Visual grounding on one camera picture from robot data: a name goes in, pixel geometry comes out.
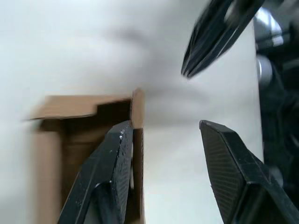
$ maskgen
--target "black plastic part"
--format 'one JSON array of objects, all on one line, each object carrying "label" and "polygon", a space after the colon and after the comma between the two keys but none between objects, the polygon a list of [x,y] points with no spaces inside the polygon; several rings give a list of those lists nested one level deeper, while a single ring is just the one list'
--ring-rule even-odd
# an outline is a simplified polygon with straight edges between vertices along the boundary
[{"label": "black plastic part", "polygon": [[283,188],[299,209],[299,45],[268,52],[273,78],[259,90],[264,163],[280,171]]},{"label": "black plastic part", "polygon": [[233,130],[201,121],[212,189],[224,224],[297,224],[299,212]]},{"label": "black plastic part", "polygon": [[82,165],[60,214],[59,224],[83,224],[95,201],[100,224],[123,224],[126,214],[133,129],[115,125]]},{"label": "black plastic part", "polygon": [[[211,0],[198,18],[185,53],[181,73],[192,78],[230,49],[264,0]],[[234,4],[232,14],[226,14]]]}]

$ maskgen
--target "brown cardboard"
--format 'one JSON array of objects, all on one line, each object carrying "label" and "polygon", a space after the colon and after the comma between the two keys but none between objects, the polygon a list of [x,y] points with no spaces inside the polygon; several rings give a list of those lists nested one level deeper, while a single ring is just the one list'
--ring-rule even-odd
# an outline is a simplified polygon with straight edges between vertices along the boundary
[{"label": "brown cardboard", "polygon": [[82,163],[112,126],[129,119],[134,128],[135,192],[128,197],[125,223],[145,223],[142,90],[132,96],[52,96],[31,119],[40,120],[35,132],[38,224],[57,223]]}]

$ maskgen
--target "cardboard box flap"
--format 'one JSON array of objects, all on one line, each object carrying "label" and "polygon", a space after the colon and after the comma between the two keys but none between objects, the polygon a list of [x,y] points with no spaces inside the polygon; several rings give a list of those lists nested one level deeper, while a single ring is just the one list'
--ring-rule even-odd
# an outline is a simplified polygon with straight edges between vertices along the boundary
[{"label": "cardboard box flap", "polygon": [[31,116],[31,119],[63,119],[94,115],[98,105],[131,100],[130,95],[122,96],[51,96]]},{"label": "cardboard box flap", "polygon": [[59,152],[60,139],[55,132],[37,132],[34,135],[36,144],[35,161],[37,174],[36,190],[38,193],[37,214],[38,224],[43,223],[47,217],[47,223],[56,223],[60,213],[60,170],[61,156]]}]

